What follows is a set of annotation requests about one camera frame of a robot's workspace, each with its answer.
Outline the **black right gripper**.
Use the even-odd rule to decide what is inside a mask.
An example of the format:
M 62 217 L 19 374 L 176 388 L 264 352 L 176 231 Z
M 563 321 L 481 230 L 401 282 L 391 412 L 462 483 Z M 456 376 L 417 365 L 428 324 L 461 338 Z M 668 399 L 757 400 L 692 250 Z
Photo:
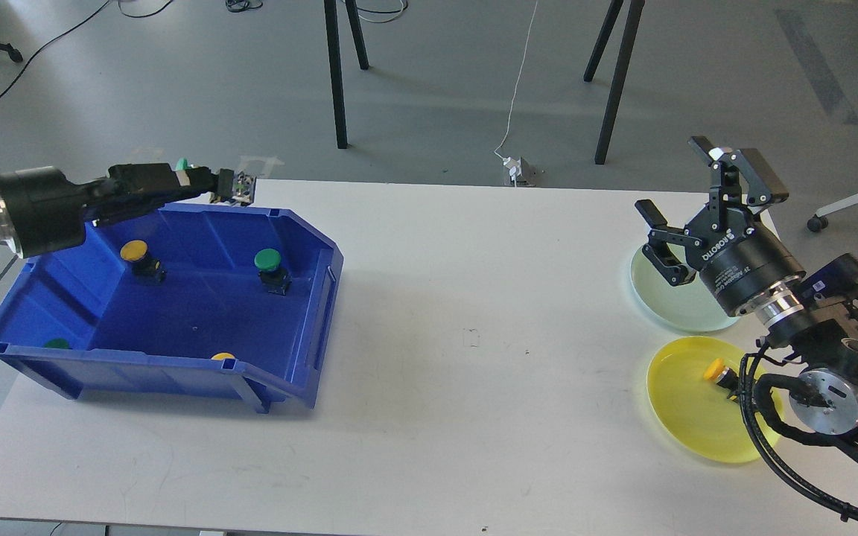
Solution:
M 716 146 L 705 136 L 691 136 L 688 145 L 711 167 L 706 209 L 680 229 L 668 225 L 652 200 L 636 201 L 649 227 L 641 251 L 672 287 L 691 284 L 695 269 L 726 315 L 742 316 L 754 296 L 781 282 L 793 284 L 807 271 L 759 216 L 732 208 L 763 209 L 786 200 L 789 190 L 757 149 Z M 671 244 L 689 249 L 693 269 Z

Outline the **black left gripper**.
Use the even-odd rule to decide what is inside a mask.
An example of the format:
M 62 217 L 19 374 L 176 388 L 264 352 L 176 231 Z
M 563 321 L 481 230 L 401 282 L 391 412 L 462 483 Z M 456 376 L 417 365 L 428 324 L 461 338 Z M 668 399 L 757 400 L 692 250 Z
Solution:
M 0 173 L 0 242 L 20 258 L 74 248 L 87 223 L 112 226 L 205 193 L 231 200 L 234 184 L 232 170 L 169 164 L 113 165 L 108 177 L 80 184 L 57 167 Z

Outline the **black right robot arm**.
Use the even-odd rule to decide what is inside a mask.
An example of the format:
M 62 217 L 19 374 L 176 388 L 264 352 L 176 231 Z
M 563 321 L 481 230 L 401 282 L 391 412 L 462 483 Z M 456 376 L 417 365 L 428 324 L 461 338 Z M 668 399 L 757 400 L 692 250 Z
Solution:
M 807 447 L 833 447 L 858 464 L 858 258 L 844 254 L 808 275 L 760 215 L 789 191 L 756 149 L 689 145 L 711 168 L 708 201 L 672 227 L 651 200 L 641 251 L 676 287 L 700 278 L 726 316 L 753 313 L 758 350 L 718 384 L 739 404 L 750 441 L 773 473 L 811 502 L 858 522 L 858 508 L 795 472 L 760 431 L 766 424 Z

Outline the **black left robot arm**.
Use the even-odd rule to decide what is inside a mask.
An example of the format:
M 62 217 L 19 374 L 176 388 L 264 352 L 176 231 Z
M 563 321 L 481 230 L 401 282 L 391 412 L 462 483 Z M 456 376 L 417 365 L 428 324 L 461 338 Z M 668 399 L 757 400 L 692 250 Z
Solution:
M 241 173 L 187 163 L 116 165 L 84 183 L 67 180 L 57 167 L 0 172 L 0 244 L 18 258 L 37 257 L 81 245 L 87 223 L 123 223 L 201 194 L 249 205 L 254 193 Z

